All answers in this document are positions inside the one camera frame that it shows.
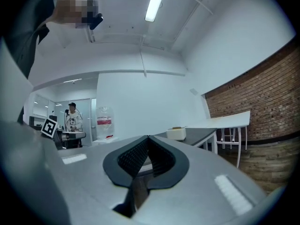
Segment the plastic bag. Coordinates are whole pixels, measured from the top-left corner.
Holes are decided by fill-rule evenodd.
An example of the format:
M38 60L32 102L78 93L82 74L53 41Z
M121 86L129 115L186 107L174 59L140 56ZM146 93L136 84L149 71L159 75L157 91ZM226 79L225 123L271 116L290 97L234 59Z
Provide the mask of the plastic bag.
M96 107L97 139L113 136L113 110L111 107Z

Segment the ceiling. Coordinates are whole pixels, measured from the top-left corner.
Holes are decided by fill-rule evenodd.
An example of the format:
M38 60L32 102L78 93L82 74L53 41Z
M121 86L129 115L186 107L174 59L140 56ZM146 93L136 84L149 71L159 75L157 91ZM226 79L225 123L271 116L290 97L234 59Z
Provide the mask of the ceiling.
M93 31L71 29L65 25L49 23L49 35L37 46L40 55L48 56L69 45L86 43L125 43L151 46L180 53L188 39L201 29L211 15L195 0L162 0L154 22L145 21L150 0L98 0L103 22ZM200 0L212 11L221 0ZM201 17L194 19L194 29L188 21L201 9Z

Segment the man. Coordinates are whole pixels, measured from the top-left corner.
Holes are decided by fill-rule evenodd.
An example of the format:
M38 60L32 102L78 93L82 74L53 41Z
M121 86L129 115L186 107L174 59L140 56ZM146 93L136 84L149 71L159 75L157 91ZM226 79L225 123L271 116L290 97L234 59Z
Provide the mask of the man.
M76 111L76 104L69 104L69 111L66 116L66 131L67 132L82 132L83 131L83 119L81 114ZM80 148L82 147L81 139L69 140L68 148Z
M4 34L4 40L16 64L28 78L35 58L37 38L40 43L49 32L46 23L93 30L102 20L95 0L29 0L9 32ZM23 123L23 111L18 121Z

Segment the wooden floor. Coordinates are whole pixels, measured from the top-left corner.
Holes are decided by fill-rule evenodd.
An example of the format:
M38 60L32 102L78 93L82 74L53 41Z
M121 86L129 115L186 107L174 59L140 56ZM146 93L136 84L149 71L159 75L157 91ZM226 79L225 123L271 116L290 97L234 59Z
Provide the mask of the wooden floor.
M237 146L218 146L218 154L236 165ZM242 146L239 169L251 177L267 193L285 185L300 153L300 137L284 142Z

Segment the red brick wall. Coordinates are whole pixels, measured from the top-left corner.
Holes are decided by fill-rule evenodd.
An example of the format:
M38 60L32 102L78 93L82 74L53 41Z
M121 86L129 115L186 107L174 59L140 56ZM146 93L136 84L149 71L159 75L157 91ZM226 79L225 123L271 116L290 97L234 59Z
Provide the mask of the red brick wall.
M299 131L299 41L294 38L253 69L206 93L205 98L212 118L250 110L248 140Z

